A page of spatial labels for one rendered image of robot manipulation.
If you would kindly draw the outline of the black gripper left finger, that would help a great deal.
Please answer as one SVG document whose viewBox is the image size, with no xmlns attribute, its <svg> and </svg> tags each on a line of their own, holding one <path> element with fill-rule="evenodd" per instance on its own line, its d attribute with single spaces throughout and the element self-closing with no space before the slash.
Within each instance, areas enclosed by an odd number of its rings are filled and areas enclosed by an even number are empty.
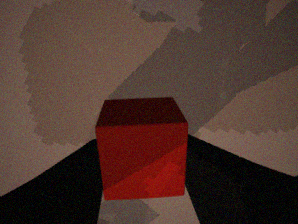
<svg viewBox="0 0 298 224">
<path fill-rule="evenodd" d="M 102 200 L 97 139 L 0 196 L 0 224 L 97 224 Z"/>
</svg>

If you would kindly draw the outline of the red cube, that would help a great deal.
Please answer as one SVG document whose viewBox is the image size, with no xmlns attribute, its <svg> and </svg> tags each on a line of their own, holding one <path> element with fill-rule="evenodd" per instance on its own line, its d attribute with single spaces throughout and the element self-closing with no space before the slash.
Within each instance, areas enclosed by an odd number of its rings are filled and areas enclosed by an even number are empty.
<svg viewBox="0 0 298 224">
<path fill-rule="evenodd" d="M 188 121 L 173 97 L 105 100 L 96 136 L 104 200 L 185 196 Z"/>
</svg>

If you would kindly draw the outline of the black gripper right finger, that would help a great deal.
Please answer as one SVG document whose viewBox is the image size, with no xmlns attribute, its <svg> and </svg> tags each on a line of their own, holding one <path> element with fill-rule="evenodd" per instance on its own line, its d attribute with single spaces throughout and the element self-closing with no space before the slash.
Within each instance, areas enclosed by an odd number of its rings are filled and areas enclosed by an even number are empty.
<svg viewBox="0 0 298 224">
<path fill-rule="evenodd" d="M 298 176 L 188 135 L 185 186 L 200 224 L 298 224 Z"/>
</svg>

